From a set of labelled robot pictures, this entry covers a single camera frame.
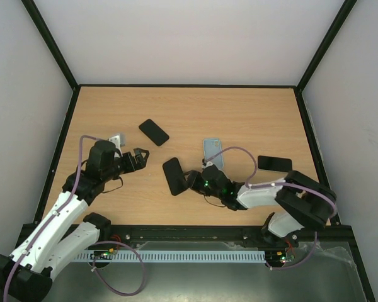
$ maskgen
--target wooden table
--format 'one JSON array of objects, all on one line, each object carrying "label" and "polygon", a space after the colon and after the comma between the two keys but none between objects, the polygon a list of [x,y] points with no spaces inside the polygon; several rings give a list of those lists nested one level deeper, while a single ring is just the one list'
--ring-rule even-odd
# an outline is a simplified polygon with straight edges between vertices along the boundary
[{"label": "wooden table", "polygon": [[[161,147],[138,128],[148,118],[170,136]],[[272,211],[281,210],[266,206],[231,211],[209,205],[191,190],[172,196],[162,164],[177,157],[184,171],[200,170],[204,138],[220,138],[223,148],[244,147],[255,157],[288,157],[295,170],[317,179],[292,89],[82,87],[45,214],[76,168],[79,137],[108,138],[118,132],[126,136],[123,152],[136,147],[150,151],[147,167],[122,176],[123,188],[99,195],[76,223],[97,212],[119,225],[262,225]],[[92,145],[84,142],[84,159]],[[224,153],[224,171],[232,180],[244,181],[253,163],[244,152],[230,150]],[[252,182],[283,175],[258,171]],[[109,182],[106,189],[119,185]]]}]

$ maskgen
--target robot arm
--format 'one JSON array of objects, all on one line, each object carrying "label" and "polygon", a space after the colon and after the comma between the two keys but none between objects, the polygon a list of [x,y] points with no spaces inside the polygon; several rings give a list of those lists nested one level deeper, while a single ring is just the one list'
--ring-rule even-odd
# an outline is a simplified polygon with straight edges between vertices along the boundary
[{"label": "robot arm", "polygon": [[[106,182],[146,166],[149,156],[147,150],[136,148],[134,155],[122,153],[121,144],[119,135],[97,141],[89,152],[86,168],[81,170],[76,191],[70,201],[77,172],[67,178],[57,201],[33,233],[9,257],[0,255],[0,289],[4,288],[10,270],[20,261],[10,283],[9,294],[21,302],[42,301],[52,281],[78,253],[99,239],[108,239],[111,221],[91,213],[69,236],[61,240],[75,219],[104,191]],[[40,233],[39,237],[27,250],[37,233]]]},{"label": "robot arm", "polygon": [[[272,213],[262,229],[263,238],[272,245],[301,228],[317,231],[325,227],[333,209],[311,191],[332,202],[336,200],[333,191],[298,171],[290,171],[286,177],[273,182],[249,186],[244,182],[231,181],[211,162],[203,165],[202,172],[190,171],[186,175],[189,188],[204,196],[219,198],[230,210],[280,205],[285,211]],[[291,185],[304,187],[309,192]]]}]

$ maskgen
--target blue smartphone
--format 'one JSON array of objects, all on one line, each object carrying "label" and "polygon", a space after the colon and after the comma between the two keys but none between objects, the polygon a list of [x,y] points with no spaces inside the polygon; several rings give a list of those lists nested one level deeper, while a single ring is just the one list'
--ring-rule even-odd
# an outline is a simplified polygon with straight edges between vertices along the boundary
[{"label": "blue smartphone", "polygon": [[[221,152],[221,142],[218,138],[205,138],[203,140],[204,158],[209,159],[211,156]],[[224,167],[224,161],[222,160],[222,154],[212,159],[211,162],[219,169]]]}]

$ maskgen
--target purple cable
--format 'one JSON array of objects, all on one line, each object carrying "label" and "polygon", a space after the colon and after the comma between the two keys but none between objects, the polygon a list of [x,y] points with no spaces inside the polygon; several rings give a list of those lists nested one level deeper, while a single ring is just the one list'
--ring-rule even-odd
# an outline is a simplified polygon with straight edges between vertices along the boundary
[{"label": "purple cable", "polygon": [[144,262],[143,260],[141,259],[140,257],[140,254],[138,252],[136,252],[133,248],[129,247],[127,244],[124,244],[122,242],[117,242],[117,241],[100,241],[100,242],[96,242],[94,243],[92,246],[94,245],[100,245],[100,244],[117,244],[117,245],[120,245],[121,247],[125,247],[126,249],[128,250],[131,250],[135,255],[136,257],[138,258],[138,260],[140,261],[140,264],[141,264],[141,268],[142,268],[142,271],[143,271],[143,278],[142,278],[142,281],[141,281],[141,284],[139,286],[139,288],[134,291],[133,293],[123,293],[121,291],[118,291],[116,289],[114,289],[113,287],[111,287],[102,277],[102,275],[100,274],[100,272],[96,269],[95,267],[95,261],[97,260],[97,257],[94,258],[93,260],[93,269],[94,269],[94,273],[96,274],[96,276],[102,281],[102,283],[113,293],[115,294],[118,294],[119,296],[123,296],[123,297],[131,297],[131,296],[134,296],[136,294],[138,294],[139,292],[141,292],[143,289],[144,289],[144,286],[146,285],[146,281],[147,281],[147,270],[146,270],[146,267],[144,266]]},{"label": "purple cable", "polygon": [[[66,200],[66,202],[57,210],[58,213],[62,209],[64,209],[73,198],[74,193],[76,192],[78,182],[80,180],[80,174],[81,174],[81,162],[83,161],[83,139],[84,138],[90,138],[92,140],[100,140],[100,138],[91,137],[89,135],[82,135],[80,137],[80,143],[79,143],[79,154],[78,154],[78,165],[77,165],[77,173],[76,173],[76,181],[74,183],[73,189],[71,190],[70,196]],[[55,215],[52,215],[48,218],[48,220],[41,226],[41,228],[38,230],[38,232],[35,234],[35,236],[31,239],[30,243],[26,246],[25,250],[29,251],[33,244],[38,240],[39,236],[42,234],[42,232],[47,228],[49,223],[55,218]],[[8,289],[10,287],[11,280],[15,274],[15,271],[17,270],[19,264],[21,261],[25,258],[25,254],[22,254],[20,258],[15,262],[15,265],[11,269],[10,273],[8,274],[6,285],[4,286],[4,293],[3,293],[3,302],[8,302]]]},{"label": "purple cable", "polygon": [[225,151],[228,151],[228,150],[231,150],[231,149],[242,150],[243,152],[245,152],[246,154],[248,154],[251,157],[251,159],[253,161],[253,164],[255,165],[255,169],[253,170],[253,173],[245,180],[245,186],[247,188],[249,188],[249,181],[252,179],[253,176],[255,176],[256,171],[258,170],[258,164],[256,163],[256,159],[253,157],[252,153],[249,152],[248,150],[246,150],[245,148],[242,148],[242,147],[228,147],[228,148],[225,148],[225,149],[221,150],[219,153],[217,153],[217,154],[209,157],[208,159],[206,159],[206,162],[210,162],[212,159],[215,159],[221,153],[224,153]]},{"label": "purple cable", "polygon": [[305,192],[308,192],[308,193],[311,193],[319,198],[322,198],[323,200],[325,200],[331,207],[332,207],[332,214],[329,216],[330,218],[334,217],[337,212],[338,212],[338,209],[335,205],[335,203],[330,200],[328,197],[326,197],[324,194],[321,194],[315,190],[312,190],[312,189],[309,189],[308,187],[304,187],[304,186],[300,186],[298,184],[292,184],[290,182],[272,182],[270,184],[260,184],[260,185],[251,185],[251,189],[263,189],[264,187],[272,187],[272,186],[285,186],[285,187],[293,187],[295,189],[300,189],[300,190],[303,190]]},{"label": "purple cable", "polygon": [[272,267],[269,263],[266,262],[267,267],[272,270],[272,271],[283,271],[285,269],[295,269],[296,267],[299,267],[301,264],[305,263],[308,261],[309,258],[313,255],[315,249],[316,249],[316,244],[318,243],[318,233],[315,232],[314,236],[314,243],[312,245],[312,249],[309,251],[308,255],[303,258],[300,262],[292,265],[292,266],[283,266],[283,267]]}]

